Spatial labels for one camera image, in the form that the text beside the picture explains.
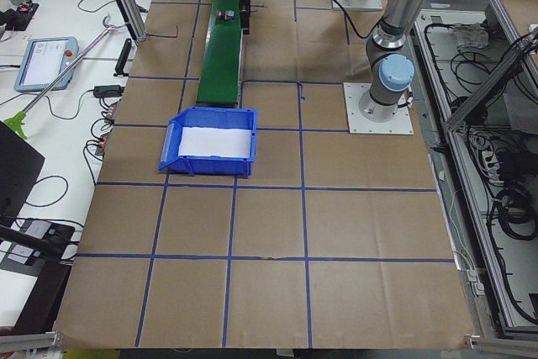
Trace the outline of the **yellow push button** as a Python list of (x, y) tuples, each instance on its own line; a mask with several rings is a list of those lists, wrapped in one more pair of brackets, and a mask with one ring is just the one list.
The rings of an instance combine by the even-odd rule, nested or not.
[(226, 10), (225, 11), (225, 20), (227, 22), (233, 22), (235, 20), (235, 11), (234, 10)]

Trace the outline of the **green conveyor belt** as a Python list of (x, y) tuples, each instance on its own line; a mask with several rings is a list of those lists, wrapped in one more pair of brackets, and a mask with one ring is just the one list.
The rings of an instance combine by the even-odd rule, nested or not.
[[(233, 22), (219, 22), (218, 10), (234, 10)], [(238, 103), (242, 30), (238, 0), (213, 0), (197, 103), (233, 105)]]

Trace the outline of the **blue bin on robot left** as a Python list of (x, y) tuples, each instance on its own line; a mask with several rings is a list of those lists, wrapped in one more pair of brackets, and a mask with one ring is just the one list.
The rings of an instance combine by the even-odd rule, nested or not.
[(254, 109), (191, 107), (170, 119), (159, 169), (249, 177), (256, 161)]

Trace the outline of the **white foam in left bin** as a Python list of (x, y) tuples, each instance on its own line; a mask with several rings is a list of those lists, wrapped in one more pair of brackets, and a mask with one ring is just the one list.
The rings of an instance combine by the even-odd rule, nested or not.
[(248, 158), (251, 132), (246, 129), (184, 127), (179, 156)]

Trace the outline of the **teach pendant tablet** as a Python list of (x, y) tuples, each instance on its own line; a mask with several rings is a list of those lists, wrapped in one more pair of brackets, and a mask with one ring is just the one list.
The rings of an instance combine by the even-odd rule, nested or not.
[(33, 39), (27, 45), (13, 89), (38, 92), (75, 60), (79, 46), (75, 37)]

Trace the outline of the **grabber reach tool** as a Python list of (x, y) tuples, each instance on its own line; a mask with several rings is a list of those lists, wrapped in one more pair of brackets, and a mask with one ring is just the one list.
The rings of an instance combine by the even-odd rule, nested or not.
[(66, 67), (58, 73), (58, 75), (41, 91), (39, 92), (22, 110), (18, 111), (13, 117), (5, 119), (3, 122), (15, 133), (17, 133), (24, 140), (27, 139), (27, 136), (23, 132), (24, 119), (27, 116), (27, 113), (51, 90), (54, 89), (55, 85), (60, 82), (69, 72), (73, 71), (82, 59), (110, 32), (124, 27), (122, 25), (114, 25), (109, 23), (110, 16), (107, 15), (103, 18), (103, 31), (83, 50), (81, 50), (76, 58), (68, 62)]

